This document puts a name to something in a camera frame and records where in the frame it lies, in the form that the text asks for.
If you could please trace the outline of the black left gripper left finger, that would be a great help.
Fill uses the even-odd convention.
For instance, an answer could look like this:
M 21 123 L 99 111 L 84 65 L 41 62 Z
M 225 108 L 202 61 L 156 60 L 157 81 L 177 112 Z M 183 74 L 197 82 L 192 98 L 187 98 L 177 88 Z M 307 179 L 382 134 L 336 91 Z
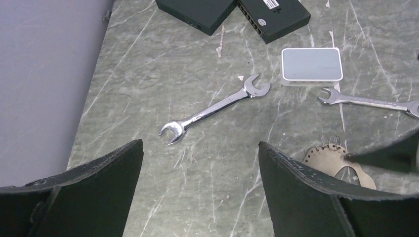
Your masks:
M 121 237 L 143 142 L 133 140 L 64 173 L 0 190 L 3 237 Z

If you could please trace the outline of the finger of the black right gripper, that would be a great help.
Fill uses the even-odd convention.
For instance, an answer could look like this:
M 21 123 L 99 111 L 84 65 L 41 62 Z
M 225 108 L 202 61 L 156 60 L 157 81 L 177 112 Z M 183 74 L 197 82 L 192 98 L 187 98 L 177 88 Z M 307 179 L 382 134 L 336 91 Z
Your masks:
M 419 172 L 419 131 L 377 150 L 346 155 L 346 161 L 383 168 L 401 173 Z

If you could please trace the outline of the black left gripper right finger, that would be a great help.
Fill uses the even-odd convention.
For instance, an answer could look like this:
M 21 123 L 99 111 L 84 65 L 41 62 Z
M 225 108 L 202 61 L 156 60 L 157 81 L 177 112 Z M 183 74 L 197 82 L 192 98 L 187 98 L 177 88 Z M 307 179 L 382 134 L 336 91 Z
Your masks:
M 416 237 L 419 196 L 348 184 L 259 143 L 258 160 L 277 237 Z

